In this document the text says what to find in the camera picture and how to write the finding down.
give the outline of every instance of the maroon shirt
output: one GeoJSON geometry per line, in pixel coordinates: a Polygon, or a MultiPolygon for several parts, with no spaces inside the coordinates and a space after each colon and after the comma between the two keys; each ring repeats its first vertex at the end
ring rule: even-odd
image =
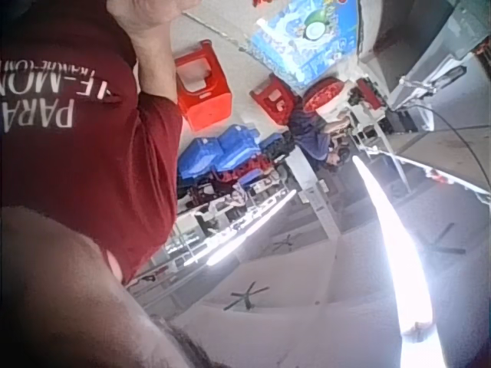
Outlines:
{"type": "Polygon", "coordinates": [[[128,37],[98,0],[41,0],[2,45],[2,205],[91,237],[124,282],[176,218],[181,113],[137,94],[128,37]]]}

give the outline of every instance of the blue poster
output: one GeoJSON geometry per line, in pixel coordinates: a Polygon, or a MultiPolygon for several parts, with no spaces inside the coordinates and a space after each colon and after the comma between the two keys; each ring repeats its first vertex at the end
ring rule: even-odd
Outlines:
{"type": "Polygon", "coordinates": [[[252,55],[304,90],[358,46],[357,0],[292,0],[273,19],[259,19],[252,55]]]}

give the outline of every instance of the hand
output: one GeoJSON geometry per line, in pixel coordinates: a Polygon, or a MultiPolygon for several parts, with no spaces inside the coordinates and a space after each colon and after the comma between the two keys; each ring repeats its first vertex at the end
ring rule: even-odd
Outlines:
{"type": "Polygon", "coordinates": [[[201,0],[107,0],[107,10],[130,37],[170,23],[201,0]]]}

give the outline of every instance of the man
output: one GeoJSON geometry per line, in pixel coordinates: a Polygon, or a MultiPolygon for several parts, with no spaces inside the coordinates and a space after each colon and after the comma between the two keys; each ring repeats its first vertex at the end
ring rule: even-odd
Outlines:
{"type": "Polygon", "coordinates": [[[312,164],[325,162],[327,166],[336,167],[343,165],[349,159],[349,149],[331,141],[334,132],[345,129],[351,123],[349,117],[342,115],[340,117],[340,121],[322,126],[324,120],[316,112],[304,112],[302,101],[297,102],[288,119],[288,128],[295,142],[306,153],[307,159],[312,164]]]}
{"type": "Polygon", "coordinates": [[[2,40],[2,205],[92,238],[125,284],[176,218],[170,23],[195,4],[38,0],[2,40]]]}
{"type": "Polygon", "coordinates": [[[121,285],[176,216],[170,22],[194,3],[38,0],[2,40],[0,334],[10,365],[221,366],[158,328],[121,285]]]}

